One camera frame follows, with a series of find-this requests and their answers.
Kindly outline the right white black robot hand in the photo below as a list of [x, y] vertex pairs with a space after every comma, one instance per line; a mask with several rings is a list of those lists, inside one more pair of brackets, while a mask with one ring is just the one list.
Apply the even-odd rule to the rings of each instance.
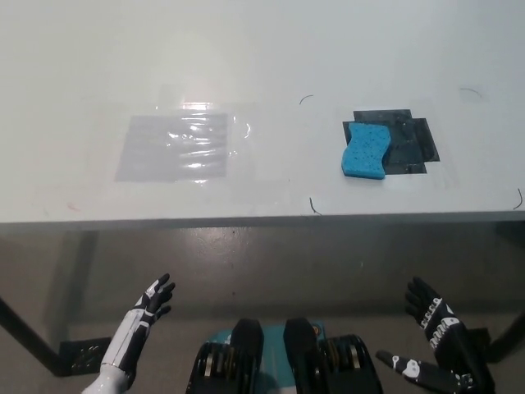
[[495, 382], [469, 330], [447, 302], [421, 278], [405, 293], [406, 312], [422, 329], [435, 364], [379, 350], [376, 357], [407, 382], [430, 393], [494, 393]]

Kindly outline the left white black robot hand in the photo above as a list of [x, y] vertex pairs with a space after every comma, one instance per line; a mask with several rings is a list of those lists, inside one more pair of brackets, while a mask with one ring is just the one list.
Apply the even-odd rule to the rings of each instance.
[[151, 327], [171, 310], [167, 302], [172, 298], [175, 287], [176, 284], [170, 281], [170, 274], [166, 273], [147, 288], [121, 321], [102, 365], [118, 368], [128, 376], [136, 372]]

